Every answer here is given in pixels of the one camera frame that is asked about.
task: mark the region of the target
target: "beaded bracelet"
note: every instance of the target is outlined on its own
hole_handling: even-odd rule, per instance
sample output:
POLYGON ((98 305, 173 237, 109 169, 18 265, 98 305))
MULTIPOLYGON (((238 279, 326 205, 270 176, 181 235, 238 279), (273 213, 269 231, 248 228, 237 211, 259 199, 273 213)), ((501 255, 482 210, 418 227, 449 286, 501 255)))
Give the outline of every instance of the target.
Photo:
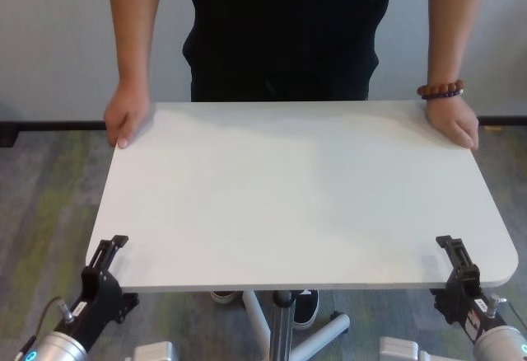
POLYGON ((459 96, 463 93, 464 81, 458 79, 452 83, 440 85, 423 85, 417 89, 417 93, 423 100, 443 99, 446 97, 459 96))

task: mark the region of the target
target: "black cable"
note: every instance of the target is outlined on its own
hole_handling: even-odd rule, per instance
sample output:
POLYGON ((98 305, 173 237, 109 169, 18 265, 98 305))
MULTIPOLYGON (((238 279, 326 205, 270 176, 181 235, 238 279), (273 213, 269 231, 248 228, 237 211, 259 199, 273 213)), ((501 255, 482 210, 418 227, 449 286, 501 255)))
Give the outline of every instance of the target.
POLYGON ((39 324, 36 327, 35 334, 32 335, 26 343, 22 346, 18 354, 15 356, 14 361, 19 361, 26 355, 26 353, 30 350, 31 346, 36 342, 36 338, 39 337, 40 330, 42 329, 42 324, 44 324, 44 319, 46 318, 46 315, 48 314, 48 310, 55 302, 60 301, 61 297, 54 297, 49 300, 48 303, 46 303, 46 306, 44 306, 44 309, 42 310, 42 313, 40 314, 39 324))
POLYGON ((42 311, 42 314, 40 314, 39 319, 39 325, 36 326, 35 336, 38 338, 40 330, 42 329, 42 324, 44 324, 44 319, 46 318, 46 314, 48 314, 48 310, 55 302, 60 301, 61 297, 54 297, 49 300, 49 302, 44 306, 44 310, 42 311))
POLYGON ((516 315, 516 318, 521 322, 521 325, 524 326, 525 330, 527 331, 527 325, 524 323, 524 321, 521 319, 520 314, 514 309, 514 306, 512 306, 511 300, 507 299, 507 303, 511 307, 512 312, 516 315))

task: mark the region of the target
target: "white table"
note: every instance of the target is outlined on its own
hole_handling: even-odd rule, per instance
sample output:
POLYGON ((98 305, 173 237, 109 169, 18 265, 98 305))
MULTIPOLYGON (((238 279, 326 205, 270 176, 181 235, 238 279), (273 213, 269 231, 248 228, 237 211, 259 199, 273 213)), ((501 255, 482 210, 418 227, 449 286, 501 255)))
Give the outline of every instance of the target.
POLYGON ((440 235, 484 287, 518 264, 472 154, 411 101, 158 104, 115 151, 87 259, 115 234, 140 293, 439 288, 440 235))

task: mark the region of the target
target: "baseboard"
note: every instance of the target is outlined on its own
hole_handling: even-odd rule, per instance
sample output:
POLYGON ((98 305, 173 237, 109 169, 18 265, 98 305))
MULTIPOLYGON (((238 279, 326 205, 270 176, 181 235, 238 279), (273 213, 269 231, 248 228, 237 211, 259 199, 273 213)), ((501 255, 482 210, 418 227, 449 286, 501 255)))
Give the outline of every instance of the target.
POLYGON ((480 126, 527 126, 527 116, 486 116, 478 117, 480 126))
POLYGON ((0 148, 15 145, 20 132, 57 132, 64 130, 106 130, 102 120, 65 122, 0 122, 0 148))
MULTIPOLYGON (((478 117, 480 126, 527 126, 527 116, 490 116, 478 117)), ((67 122, 0 122, 0 148, 10 148, 15 144, 20 132, 56 132, 64 130, 106 130, 104 121, 67 121, 67 122)))

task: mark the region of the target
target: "wall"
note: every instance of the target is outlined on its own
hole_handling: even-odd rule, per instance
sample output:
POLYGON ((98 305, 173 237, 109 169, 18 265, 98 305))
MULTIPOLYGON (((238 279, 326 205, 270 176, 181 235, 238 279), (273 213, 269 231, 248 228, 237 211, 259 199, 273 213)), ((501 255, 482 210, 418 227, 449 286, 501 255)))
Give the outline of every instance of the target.
MULTIPOLYGON (((161 0, 152 96, 189 99, 181 54, 190 0, 161 0)), ((527 115, 527 0, 485 0, 463 76, 480 115, 527 115)), ((408 99, 426 76, 427 0, 391 0, 372 99, 408 99)), ((108 0, 0 0, 0 120, 99 120, 117 82, 108 0)))

